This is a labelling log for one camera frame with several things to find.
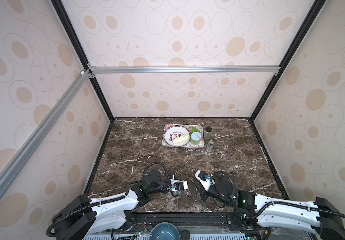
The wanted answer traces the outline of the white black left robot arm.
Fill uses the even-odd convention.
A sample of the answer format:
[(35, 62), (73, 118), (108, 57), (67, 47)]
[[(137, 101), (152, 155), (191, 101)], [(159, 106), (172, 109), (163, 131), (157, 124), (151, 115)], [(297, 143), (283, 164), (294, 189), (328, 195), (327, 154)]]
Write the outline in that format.
[(187, 181), (177, 180), (165, 164), (154, 162), (145, 167), (141, 180), (127, 184), (124, 193), (100, 199), (76, 197), (52, 218), (45, 233), (57, 240), (82, 240), (97, 232), (130, 228), (132, 210), (149, 203), (153, 194), (176, 197), (185, 190)]

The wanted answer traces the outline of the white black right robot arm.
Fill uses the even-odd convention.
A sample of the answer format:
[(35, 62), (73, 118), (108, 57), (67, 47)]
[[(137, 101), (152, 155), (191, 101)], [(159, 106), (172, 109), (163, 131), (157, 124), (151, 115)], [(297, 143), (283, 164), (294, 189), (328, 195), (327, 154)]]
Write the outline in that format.
[(196, 188), (206, 201), (212, 198), (234, 209), (236, 221), (246, 228), (285, 228), (319, 235), (323, 240), (345, 240), (345, 214), (327, 199), (296, 202), (236, 189), (229, 174), (198, 170)]

